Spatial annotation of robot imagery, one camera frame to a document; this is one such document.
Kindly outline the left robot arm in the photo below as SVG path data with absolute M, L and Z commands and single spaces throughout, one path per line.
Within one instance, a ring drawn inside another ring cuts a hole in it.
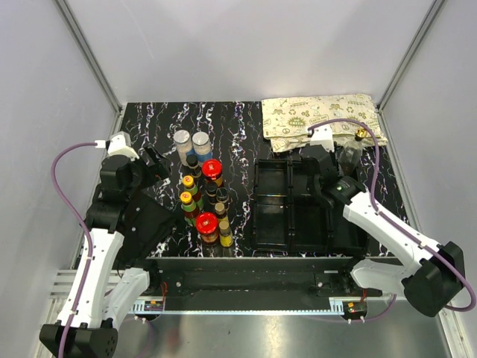
M 148 257 L 176 218 L 143 191 L 169 178 L 171 169 L 154 147 L 145 152 L 150 163 L 130 147 L 102 161 L 92 204 L 78 218 L 85 241 L 69 296 L 55 323 L 40 331 L 54 357 L 112 357 L 133 304 L 161 286 Z

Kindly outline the yellow-label beige-cap bottle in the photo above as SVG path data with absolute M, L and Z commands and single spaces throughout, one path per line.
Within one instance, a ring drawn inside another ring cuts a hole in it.
M 221 202 L 216 203 L 214 206 L 214 210 L 215 210 L 215 216 L 220 222 L 229 221 L 227 216 L 227 209 L 223 203 Z
M 230 223 L 227 220 L 219 222 L 220 243 L 223 247 L 229 248 L 233 244 L 233 235 Z

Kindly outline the glass oil bottle gold spout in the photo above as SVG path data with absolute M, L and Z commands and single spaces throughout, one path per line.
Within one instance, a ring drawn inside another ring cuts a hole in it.
M 344 144 L 338 158 L 338 163 L 344 175 L 350 176 L 360 163 L 364 147 L 363 140 L 366 136 L 367 131 L 365 129 L 358 129 L 354 137 Z

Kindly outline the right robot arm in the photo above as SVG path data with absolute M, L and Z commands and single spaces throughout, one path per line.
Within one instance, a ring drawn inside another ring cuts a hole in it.
M 307 193 L 381 242 L 400 262 L 396 266 L 359 260 L 338 277 L 345 295 L 363 289 L 404 295 L 419 313 L 434 317 L 464 288 L 464 253 L 458 245 L 428 238 L 377 204 L 364 184 L 339 175 L 332 154 L 323 146 L 307 145 L 300 160 Z

